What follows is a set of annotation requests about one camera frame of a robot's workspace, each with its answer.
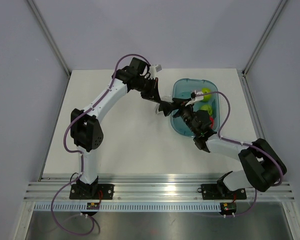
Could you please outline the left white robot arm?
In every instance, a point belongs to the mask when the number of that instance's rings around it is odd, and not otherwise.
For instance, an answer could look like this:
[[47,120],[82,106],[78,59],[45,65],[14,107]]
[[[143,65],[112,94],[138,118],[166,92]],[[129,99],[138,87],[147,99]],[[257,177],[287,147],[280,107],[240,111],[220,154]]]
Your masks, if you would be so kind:
[[80,157],[80,172],[71,185],[71,200],[112,199],[113,185],[99,184],[97,149],[104,139],[101,122],[130,90],[140,92],[146,100],[159,103],[157,72],[161,69],[160,65],[151,65],[134,57],[128,66],[115,68],[111,82],[89,106],[71,112],[70,136]]

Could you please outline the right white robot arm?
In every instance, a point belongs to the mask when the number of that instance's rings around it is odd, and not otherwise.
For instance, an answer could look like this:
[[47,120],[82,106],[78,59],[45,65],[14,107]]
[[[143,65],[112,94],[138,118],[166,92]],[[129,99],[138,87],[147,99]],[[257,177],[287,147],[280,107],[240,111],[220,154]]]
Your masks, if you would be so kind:
[[235,191],[244,188],[266,192],[283,181],[287,167],[265,139],[246,143],[218,135],[211,128],[212,119],[208,111],[195,111],[189,99],[161,101],[158,110],[165,116],[181,118],[193,133],[193,141],[199,150],[220,154],[241,163],[242,170],[230,171],[217,180],[216,190],[220,197],[229,198]]

